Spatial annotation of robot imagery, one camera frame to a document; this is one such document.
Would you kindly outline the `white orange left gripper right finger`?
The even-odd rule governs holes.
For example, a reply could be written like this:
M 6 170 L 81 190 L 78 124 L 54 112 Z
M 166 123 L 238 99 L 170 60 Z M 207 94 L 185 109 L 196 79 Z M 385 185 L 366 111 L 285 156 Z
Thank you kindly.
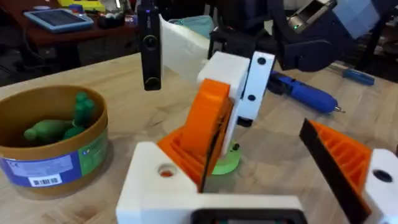
M 397 224 L 397 155 L 305 119 L 299 137 L 350 223 Z

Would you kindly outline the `white block left gripper left finger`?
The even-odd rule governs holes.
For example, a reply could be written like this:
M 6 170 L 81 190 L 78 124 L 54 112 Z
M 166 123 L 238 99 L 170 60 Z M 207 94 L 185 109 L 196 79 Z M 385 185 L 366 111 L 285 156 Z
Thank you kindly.
M 137 144 L 116 206 L 118 223 L 189 223 L 197 185 L 155 143 Z

